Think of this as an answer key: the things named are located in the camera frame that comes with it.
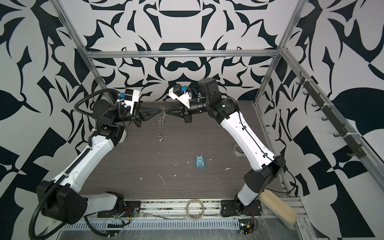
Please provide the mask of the clear tape roll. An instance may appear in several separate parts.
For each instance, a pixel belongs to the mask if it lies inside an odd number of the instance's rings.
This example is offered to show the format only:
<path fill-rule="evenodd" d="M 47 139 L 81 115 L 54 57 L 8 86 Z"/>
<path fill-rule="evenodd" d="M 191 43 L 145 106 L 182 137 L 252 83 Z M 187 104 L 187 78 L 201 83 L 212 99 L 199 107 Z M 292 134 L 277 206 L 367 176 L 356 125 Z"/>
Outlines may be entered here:
<path fill-rule="evenodd" d="M 199 221 L 205 214 L 205 206 L 201 200 L 191 199 L 186 205 L 186 216 L 191 221 Z"/>

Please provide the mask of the small white tape roll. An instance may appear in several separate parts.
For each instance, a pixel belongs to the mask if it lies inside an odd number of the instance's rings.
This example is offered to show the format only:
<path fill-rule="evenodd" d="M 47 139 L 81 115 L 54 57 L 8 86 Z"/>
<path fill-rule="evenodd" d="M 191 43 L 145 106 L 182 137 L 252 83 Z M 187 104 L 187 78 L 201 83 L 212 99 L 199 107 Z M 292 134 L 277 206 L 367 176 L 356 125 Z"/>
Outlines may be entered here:
<path fill-rule="evenodd" d="M 246 156 L 238 144 L 235 144 L 233 152 L 238 158 L 244 158 Z"/>

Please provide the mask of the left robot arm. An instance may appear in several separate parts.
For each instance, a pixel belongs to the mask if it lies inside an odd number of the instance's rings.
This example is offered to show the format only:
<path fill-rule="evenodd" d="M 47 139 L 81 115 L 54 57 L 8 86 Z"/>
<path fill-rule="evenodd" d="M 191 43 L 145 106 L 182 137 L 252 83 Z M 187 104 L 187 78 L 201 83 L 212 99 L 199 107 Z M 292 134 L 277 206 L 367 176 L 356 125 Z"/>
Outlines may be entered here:
<path fill-rule="evenodd" d="M 88 144 L 68 167 L 51 181 L 42 181 L 37 187 L 39 203 L 29 224 L 34 231 L 39 215 L 58 220 L 65 224 L 75 224 L 89 215 L 108 212 L 117 215 L 123 212 L 124 196 L 116 192 L 82 196 L 80 191 L 92 171 L 100 161 L 126 136 L 126 127 L 134 123 L 141 127 L 162 112 L 159 107 L 147 107 L 137 101 L 118 99 L 114 104 L 98 100 L 92 112 L 83 111 L 75 104 L 75 110 L 97 121 L 98 126 L 88 139 Z"/>

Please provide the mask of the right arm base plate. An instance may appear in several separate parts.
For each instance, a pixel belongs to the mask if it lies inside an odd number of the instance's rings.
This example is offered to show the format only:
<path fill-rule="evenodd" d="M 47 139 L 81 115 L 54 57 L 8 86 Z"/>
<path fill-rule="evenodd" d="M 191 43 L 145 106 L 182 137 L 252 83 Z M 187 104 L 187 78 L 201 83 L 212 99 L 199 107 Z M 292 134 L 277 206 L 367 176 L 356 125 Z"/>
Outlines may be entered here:
<path fill-rule="evenodd" d="M 235 216 L 260 216 L 262 212 L 261 202 L 255 199 L 248 206 L 241 205 L 241 202 L 235 200 L 221 200 L 221 216 L 235 217 Z"/>

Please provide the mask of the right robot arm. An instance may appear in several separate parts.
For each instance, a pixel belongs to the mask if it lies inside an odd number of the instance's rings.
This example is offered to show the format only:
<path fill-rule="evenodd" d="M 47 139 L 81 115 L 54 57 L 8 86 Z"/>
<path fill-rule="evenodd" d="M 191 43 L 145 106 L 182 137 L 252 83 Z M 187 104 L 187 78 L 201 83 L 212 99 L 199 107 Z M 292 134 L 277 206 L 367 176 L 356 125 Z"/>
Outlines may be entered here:
<path fill-rule="evenodd" d="M 191 123 L 194 114 L 208 113 L 232 136 L 252 168 L 244 175 L 245 183 L 235 196 L 238 206 L 246 207 L 280 174 L 286 161 L 262 143 L 246 122 L 237 101 L 223 94 L 215 79 L 202 79 L 198 87 L 197 97 L 193 97 L 187 86 L 176 84 L 170 88 L 168 95 L 172 100 L 177 100 L 178 104 L 167 109 L 166 114 Z"/>

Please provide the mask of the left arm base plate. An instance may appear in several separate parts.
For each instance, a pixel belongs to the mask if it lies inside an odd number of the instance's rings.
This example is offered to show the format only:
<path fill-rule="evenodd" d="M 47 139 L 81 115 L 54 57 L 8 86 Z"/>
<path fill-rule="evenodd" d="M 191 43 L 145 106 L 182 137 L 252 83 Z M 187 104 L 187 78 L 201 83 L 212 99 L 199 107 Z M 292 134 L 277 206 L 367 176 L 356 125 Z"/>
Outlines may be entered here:
<path fill-rule="evenodd" d="M 140 213 L 140 201 L 124 201 L 117 203 L 114 209 L 97 213 L 98 218 L 114 218 L 119 215 L 121 218 L 135 217 Z"/>

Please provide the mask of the beige foam pad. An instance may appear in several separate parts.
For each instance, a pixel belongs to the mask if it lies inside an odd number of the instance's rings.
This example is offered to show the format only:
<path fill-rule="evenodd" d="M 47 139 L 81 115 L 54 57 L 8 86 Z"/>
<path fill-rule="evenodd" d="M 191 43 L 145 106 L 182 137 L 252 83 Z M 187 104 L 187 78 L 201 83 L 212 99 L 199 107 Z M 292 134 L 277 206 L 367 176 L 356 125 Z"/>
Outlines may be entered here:
<path fill-rule="evenodd" d="M 274 213 L 290 230 L 295 229 L 295 224 L 298 218 L 297 212 L 276 196 L 270 190 L 264 190 L 258 196 L 258 199 L 271 212 Z"/>

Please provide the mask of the black wall hook rack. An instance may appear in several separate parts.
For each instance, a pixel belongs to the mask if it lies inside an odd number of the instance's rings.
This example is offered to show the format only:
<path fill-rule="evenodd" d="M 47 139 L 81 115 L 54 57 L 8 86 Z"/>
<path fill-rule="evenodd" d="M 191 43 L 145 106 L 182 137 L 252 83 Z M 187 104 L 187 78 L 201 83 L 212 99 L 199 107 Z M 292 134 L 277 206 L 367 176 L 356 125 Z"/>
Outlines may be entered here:
<path fill-rule="evenodd" d="M 302 85 L 306 89 L 304 94 L 311 96 L 315 101 L 312 106 L 323 112 L 325 117 L 322 120 L 325 122 L 329 121 L 336 129 L 337 132 L 333 134 L 333 136 L 335 138 L 341 137 L 349 146 L 352 153 L 348 153 L 347 155 L 350 157 L 356 156 L 359 159 L 366 157 L 367 153 L 364 151 L 361 141 L 358 140 L 360 134 L 349 126 L 347 120 L 342 116 L 335 104 L 333 104 L 320 89 L 315 80 L 307 79 L 300 74 L 300 81 L 297 84 Z"/>

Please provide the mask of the blue owl eraser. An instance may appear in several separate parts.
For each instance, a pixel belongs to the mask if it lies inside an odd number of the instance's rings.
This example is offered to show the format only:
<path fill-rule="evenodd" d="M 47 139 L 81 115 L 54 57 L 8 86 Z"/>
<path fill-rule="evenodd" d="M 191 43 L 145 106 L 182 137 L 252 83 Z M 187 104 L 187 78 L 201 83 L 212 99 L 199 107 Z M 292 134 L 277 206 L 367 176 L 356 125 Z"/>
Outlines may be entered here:
<path fill-rule="evenodd" d="M 205 158 L 203 156 L 196 156 L 196 167 L 204 168 L 205 167 Z"/>

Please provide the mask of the green circuit board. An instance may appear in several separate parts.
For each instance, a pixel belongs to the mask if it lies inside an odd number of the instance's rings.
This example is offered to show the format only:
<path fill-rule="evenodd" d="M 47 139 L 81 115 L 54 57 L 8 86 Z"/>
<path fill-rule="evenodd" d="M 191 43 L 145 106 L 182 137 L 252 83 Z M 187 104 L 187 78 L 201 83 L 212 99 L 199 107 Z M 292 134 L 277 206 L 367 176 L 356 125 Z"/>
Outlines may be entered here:
<path fill-rule="evenodd" d="M 253 221 L 239 220 L 239 231 L 243 235 L 251 234 L 255 229 Z"/>

